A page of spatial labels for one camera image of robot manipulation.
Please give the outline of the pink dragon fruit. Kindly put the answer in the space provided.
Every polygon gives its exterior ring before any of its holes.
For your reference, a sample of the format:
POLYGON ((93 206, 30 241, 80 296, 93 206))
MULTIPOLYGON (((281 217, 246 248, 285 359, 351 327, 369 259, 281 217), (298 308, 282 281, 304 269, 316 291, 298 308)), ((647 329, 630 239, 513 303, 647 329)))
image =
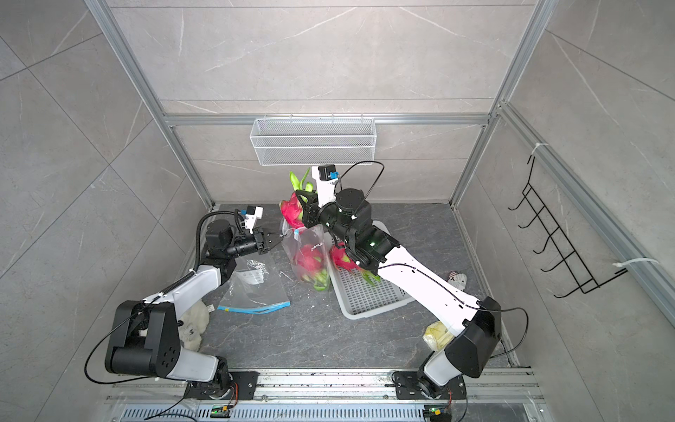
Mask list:
POLYGON ((289 173, 289 179, 293 188, 293 193, 289 200, 283 200, 279 204, 279 209, 283 215, 285 221, 293 229, 303 228, 302 223, 303 209, 299 200, 296 198, 295 192, 302 190, 305 192, 312 192, 314 186, 308 181, 309 174, 311 173, 311 168, 309 168, 301 179, 299 179, 293 172, 289 173))
POLYGON ((330 248, 330 258, 337 268, 349 272, 360 272, 360 267, 347 256, 345 248, 340 248, 335 245, 332 246, 332 248, 330 248))
POLYGON ((365 280, 365 282, 371 287, 375 287, 378 283, 381 282, 381 277, 379 275, 374 274, 367 270, 362 271, 361 276, 365 280))
POLYGON ((330 286, 330 276, 320 246, 306 244, 293 258, 295 273, 301 281, 311 283, 316 291, 325 291, 330 286))

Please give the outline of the zip-top bag with dragon fruit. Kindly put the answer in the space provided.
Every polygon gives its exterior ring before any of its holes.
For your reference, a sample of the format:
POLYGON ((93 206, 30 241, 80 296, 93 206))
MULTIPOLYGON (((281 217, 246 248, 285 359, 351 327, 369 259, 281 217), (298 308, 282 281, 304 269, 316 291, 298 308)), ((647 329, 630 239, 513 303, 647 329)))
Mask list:
POLYGON ((328 253, 323 228, 314 226, 310 229, 296 229, 283 219, 281 231, 284 235, 281 244, 296 278, 311 284, 317 291, 330 288, 328 253))

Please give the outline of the zip-top bag with blue seal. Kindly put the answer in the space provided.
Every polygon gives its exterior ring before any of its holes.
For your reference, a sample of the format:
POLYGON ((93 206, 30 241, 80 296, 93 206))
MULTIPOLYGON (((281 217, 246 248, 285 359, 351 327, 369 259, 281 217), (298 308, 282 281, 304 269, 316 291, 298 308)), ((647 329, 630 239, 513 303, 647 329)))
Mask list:
POLYGON ((236 263, 218 311, 265 315, 290 306, 281 271, 270 254, 237 258, 236 263))

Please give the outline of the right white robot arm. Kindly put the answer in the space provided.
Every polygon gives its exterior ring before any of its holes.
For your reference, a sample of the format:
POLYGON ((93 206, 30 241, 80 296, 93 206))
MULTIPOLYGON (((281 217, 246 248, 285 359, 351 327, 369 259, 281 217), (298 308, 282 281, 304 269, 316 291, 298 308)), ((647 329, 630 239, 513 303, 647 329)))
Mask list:
POLYGON ((418 370, 418 388, 426 397, 439 397, 460 376, 481 376, 501 339, 502 308, 497 301, 460 291, 416 260, 374 224, 372 207, 359 189, 342 190, 325 204, 318 193, 298 190, 295 195, 306 227, 323 226, 343 242, 346 255, 359 268, 402 288, 452 334, 451 341, 418 370))

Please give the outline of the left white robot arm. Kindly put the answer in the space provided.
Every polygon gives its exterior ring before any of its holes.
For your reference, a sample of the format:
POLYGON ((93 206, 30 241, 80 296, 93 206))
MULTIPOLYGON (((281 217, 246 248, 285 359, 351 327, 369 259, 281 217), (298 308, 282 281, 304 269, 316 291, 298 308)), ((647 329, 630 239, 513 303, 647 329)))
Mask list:
POLYGON ((184 381, 202 396, 219 399, 234 392, 225 358, 191 351, 179 338, 179 320, 234 274, 237 259, 265 254, 282 239, 276 230, 244 228, 237 213, 217 211, 200 219, 192 269, 168 287, 140 301, 118 306, 107 343, 105 370, 129 381, 158 377, 184 381))

